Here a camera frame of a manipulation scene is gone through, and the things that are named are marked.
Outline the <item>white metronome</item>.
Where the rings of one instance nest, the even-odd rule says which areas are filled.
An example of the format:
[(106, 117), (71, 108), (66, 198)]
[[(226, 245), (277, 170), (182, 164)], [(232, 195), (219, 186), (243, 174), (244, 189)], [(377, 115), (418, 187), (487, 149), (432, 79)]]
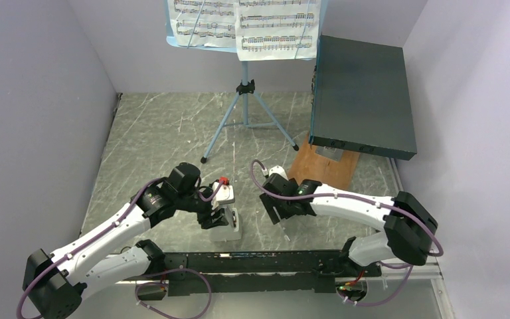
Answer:
[(242, 238), (241, 222), (237, 209), (224, 206), (220, 210), (224, 225), (209, 229), (209, 239), (212, 242), (238, 241)]

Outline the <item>sheet music page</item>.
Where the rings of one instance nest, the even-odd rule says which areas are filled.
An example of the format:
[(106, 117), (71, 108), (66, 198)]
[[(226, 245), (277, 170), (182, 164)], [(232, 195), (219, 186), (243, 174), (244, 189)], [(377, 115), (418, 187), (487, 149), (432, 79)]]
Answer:
[(174, 0), (167, 2), (169, 23), (180, 47), (236, 46), (234, 1)]
[(241, 61), (310, 60), (327, 1), (236, 1), (236, 52)]

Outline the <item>small grey metal plate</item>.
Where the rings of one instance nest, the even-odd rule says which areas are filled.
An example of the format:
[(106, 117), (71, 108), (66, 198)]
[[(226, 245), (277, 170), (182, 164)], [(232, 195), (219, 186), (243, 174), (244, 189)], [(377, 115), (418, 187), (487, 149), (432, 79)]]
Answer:
[(343, 150), (332, 147), (317, 146), (315, 149), (317, 155), (328, 158), (333, 161), (341, 161), (343, 157)]

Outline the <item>dark green metal rack unit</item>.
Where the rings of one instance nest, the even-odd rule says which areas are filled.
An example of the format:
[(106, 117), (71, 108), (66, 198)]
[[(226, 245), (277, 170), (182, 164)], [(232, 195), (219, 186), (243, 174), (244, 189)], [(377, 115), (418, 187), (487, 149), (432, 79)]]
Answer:
[(401, 47), (321, 35), (309, 144), (411, 160), (416, 136)]

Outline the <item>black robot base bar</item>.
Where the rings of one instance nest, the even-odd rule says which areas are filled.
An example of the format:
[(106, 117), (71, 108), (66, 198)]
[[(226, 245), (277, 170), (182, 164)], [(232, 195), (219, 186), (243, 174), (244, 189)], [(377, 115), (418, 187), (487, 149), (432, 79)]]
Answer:
[(334, 293), (357, 277), (380, 277), (379, 265), (359, 266), (340, 250), (165, 253), (134, 280), (162, 279), (169, 296), (204, 293), (311, 290)]

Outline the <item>wooden board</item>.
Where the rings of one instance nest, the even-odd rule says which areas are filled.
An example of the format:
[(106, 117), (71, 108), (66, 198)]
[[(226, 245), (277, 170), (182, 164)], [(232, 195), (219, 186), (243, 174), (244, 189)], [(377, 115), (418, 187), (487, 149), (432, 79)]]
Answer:
[(348, 190), (357, 168), (360, 153), (343, 150), (341, 161), (333, 161), (317, 155), (317, 146), (308, 142), (309, 137), (303, 139), (299, 150), (287, 175), (300, 184), (305, 179), (320, 181), (331, 187)]

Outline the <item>light blue music stand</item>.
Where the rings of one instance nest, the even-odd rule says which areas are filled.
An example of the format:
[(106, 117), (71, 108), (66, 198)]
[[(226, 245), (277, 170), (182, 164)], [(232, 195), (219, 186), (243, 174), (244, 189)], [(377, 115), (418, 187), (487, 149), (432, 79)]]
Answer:
[[(176, 44), (175, 39), (173, 38), (173, 33), (171, 30), (171, 26), (169, 23), (169, 15), (167, 10), (167, 2), (163, 2), (163, 7), (165, 10), (165, 18), (166, 18), (166, 31), (167, 31), (167, 42), (173, 46), (182, 49), (199, 49), (204, 51), (219, 51), (226, 53), (233, 53), (237, 55), (236, 47), (227, 49), (227, 48), (214, 48), (214, 47), (180, 47)], [(323, 21), (325, 19), (325, 14), (327, 12), (327, 6), (322, 9), (323, 20), (321, 23), (321, 29), (323, 26)], [(231, 115), (232, 111), (235, 109), (236, 105), (241, 102), (242, 103), (242, 121), (239, 122), (239, 125), (244, 126), (246, 128), (265, 128), (266, 126), (274, 126), (284, 135), (285, 139), (291, 145), (291, 147), (298, 151), (299, 147), (296, 142), (294, 142), (293, 138), (288, 134), (287, 130), (279, 123), (278, 119), (273, 115), (272, 111), (269, 109), (268, 105), (263, 101), (260, 93), (256, 89), (255, 81), (249, 77), (248, 72), (248, 64), (251, 61), (241, 61), (242, 67), (242, 78), (240, 80), (240, 84), (236, 87), (236, 92), (234, 94), (234, 98), (230, 103), (226, 113), (224, 114), (223, 119), (220, 121), (214, 136), (207, 147), (204, 155), (201, 158), (201, 163), (206, 163), (209, 155), (220, 135), (222, 129), (230, 126), (230, 122), (228, 122), (228, 118)]]

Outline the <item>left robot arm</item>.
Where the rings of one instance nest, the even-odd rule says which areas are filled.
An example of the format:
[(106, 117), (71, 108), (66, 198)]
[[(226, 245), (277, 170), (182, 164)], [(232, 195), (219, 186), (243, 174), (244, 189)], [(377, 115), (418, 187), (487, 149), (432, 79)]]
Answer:
[(227, 216), (234, 191), (225, 177), (202, 185), (200, 169), (180, 163), (167, 177), (142, 186), (128, 203), (106, 221), (75, 241), (47, 253), (42, 249), (27, 259), (23, 293), (16, 316), (31, 301), (39, 318), (67, 318), (88, 297), (135, 276), (154, 279), (167, 270), (165, 253), (151, 240), (140, 240), (123, 253), (115, 248), (172, 218), (176, 212), (194, 213), (202, 229), (234, 223)]

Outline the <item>clear metronome front cover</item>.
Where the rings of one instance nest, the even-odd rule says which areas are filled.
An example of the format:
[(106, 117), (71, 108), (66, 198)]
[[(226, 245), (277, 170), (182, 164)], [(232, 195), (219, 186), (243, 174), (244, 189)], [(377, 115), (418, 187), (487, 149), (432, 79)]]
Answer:
[(284, 239), (287, 241), (287, 242), (290, 242), (291, 239), (288, 235), (288, 232), (287, 232), (287, 229), (286, 229), (286, 224), (282, 221), (282, 218), (280, 216), (280, 214), (278, 213), (278, 210), (276, 207), (273, 207), (273, 210), (274, 210), (274, 215), (276, 216), (278, 222), (277, 222), (277, 225), (279, 226), (279, 228), (281, 229), (281, 232), (283, 233), (284, 235)]

